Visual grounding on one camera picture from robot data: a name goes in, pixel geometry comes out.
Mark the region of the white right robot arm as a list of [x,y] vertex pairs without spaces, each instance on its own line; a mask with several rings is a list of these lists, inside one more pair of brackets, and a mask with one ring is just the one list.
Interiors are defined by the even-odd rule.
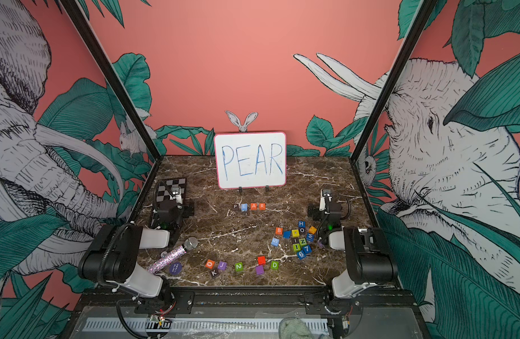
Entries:
[[346,269],[333,278],[333,295],[352,299],[369,288],[393,284],[398,278],[397,264],[383,230],[379,227],[345,227],[351,204],[347,209],[333,197],[332,191],[322,189],[319,203],[308,206],[307,215],[319,222],[316,236],[324,247],[345,252]]

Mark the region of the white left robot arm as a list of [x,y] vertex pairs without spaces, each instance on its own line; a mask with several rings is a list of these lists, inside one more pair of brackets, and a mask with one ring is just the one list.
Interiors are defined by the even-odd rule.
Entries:
[[[185,192],[183,180],[160,182],[154,190],[149,227],[134,222],[104,226],[80,260],[79,277],[134,297],[161,296],[165,281],[158,273],[198,246],[194,237],[175,246],[183,220],[194,214],[194,206],[185,204]],[[144,268],[137,261],[141,249],[170,252]]]

